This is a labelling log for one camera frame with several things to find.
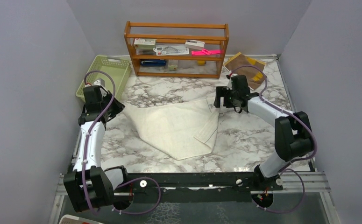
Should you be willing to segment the white towel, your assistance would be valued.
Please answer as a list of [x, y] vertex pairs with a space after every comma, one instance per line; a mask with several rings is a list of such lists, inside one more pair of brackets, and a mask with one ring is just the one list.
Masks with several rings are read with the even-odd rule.
[[179, 161], [213, 151], [220, 112], [213, 103], [211, 97], [146, 108], [127, 105], [123, 112], [141, 140]]

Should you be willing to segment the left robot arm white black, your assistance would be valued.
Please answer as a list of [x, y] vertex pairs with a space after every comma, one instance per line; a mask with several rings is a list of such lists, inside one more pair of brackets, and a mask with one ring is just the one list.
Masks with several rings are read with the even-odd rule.
[[127, 170], [124, 166], [103, 170], [100, 157], [106, 124], [125, 106], [101, 85], [87, 85], [83, 94], [78, 155], [74, 167], [64, 175], [66, 192], [76, 212], [109, 205], [124, 210], [131, 205], [130, 199], [128, 195], [116, 196], [115, 190], [128, 189]]

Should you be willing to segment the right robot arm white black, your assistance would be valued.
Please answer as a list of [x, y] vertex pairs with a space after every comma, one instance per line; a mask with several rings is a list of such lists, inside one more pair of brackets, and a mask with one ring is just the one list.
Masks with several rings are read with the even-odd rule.
[[263, 190], [291, 163], [312, 158], [317, 152], [308, 115], [305, 112], [285, 110], [251, 92], [245, 76], [230, 75], [227, 86], [216, 87], [213, 105], [216, 108], [239, 108], [256, 115], [275, 129], [275, 151], [263, 163], [256, 166], [252, 177], [253, 186]]

